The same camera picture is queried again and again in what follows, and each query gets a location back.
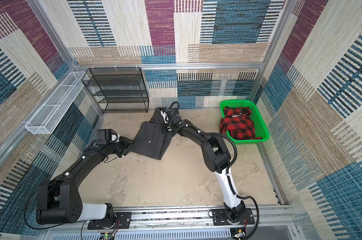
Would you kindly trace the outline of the green plastic basket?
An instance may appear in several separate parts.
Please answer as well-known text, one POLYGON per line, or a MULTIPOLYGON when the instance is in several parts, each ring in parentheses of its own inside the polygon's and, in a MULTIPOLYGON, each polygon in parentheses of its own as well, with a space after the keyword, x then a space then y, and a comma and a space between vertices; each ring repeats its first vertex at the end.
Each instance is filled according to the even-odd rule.
POLYGON ((224 100, 219 105, 221 110, 222 118, 224 117, 223 109, 225 107, 230 108, 243 108, 249 107, 252 111, 251 119, 254 121, 256 136, 261 137, 260 140, 235 140, 233 139, 229 133, 225 133, 224 135, 228 136, 236 145, 255 145, 258 143, 265 142, 269 139, 269 131, 266 127, 266 124, 257 108, 257 106, 249 101, 249 100, 224 100))

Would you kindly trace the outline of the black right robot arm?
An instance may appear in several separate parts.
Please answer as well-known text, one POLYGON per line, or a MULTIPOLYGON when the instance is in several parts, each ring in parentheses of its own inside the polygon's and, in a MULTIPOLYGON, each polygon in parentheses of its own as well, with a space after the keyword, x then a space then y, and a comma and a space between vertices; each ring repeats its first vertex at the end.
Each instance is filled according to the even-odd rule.
POLYGON ((172 134, 188 138, 200 146, 207 168, 214 172, 224 197, 225 213, 231 224, 237 224, 244 218, 246 206, 238 196, 232 179, 231 166, 237 158, 235 144, 220 133, 206 133, 189 120, 183 120, 176 108, 160 108, 165 129, 172 134), (230 141, 234 156, 230 155, 225 140, 230 141))

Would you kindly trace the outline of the dark grey striped shirt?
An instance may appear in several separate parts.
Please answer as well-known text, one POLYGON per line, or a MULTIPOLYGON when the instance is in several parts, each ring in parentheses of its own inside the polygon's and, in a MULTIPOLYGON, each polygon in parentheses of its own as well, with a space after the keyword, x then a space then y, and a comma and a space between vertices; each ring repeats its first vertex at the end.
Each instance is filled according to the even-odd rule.
POLYGON ((152 118, 148 122, 141 124, 140 130, 134 139, 133 153, 155 160, 162 159, 171 143, 172 134, 162 133, 161 123, 164 120, 160 113, 161 109, 165 108, 156 108, 152 118))

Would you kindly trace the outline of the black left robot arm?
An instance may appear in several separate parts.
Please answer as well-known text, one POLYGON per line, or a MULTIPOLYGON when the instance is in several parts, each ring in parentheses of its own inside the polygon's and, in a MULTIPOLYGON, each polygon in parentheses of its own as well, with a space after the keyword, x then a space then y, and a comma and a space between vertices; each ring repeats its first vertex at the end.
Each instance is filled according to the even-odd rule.
POLYGON ((37 223, 63 225, 101 221, 106 228, 112 227, 117 220, 112 204, 83 202, 79 187, 88 174, 110 155, 118 158, 126 156, 133 143, 114 130, 98 130, 96 139, 67 170, 54 179, 39 184, 35 197, 37 223))

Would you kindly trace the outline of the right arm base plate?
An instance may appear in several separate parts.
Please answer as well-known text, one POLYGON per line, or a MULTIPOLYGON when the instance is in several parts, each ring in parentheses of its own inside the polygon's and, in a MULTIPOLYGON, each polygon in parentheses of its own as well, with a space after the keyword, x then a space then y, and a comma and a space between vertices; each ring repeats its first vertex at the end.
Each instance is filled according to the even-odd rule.
POLYGON ((208 216, 213 219, 214 226, 228 225, 254 225, 254 214, 250 208, 238 213, 226 209, 213 209, 208 211, 208 216))

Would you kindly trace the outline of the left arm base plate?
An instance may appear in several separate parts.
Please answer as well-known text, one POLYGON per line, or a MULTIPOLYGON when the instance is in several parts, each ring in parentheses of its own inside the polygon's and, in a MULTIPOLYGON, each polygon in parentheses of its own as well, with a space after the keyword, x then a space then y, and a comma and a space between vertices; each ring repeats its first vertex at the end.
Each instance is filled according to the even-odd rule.
POLYGON ((131 224, 131 212, 115 213, 111 219, 92 220, 89 222, 88 230, 117 230, 128 229, 131 224))

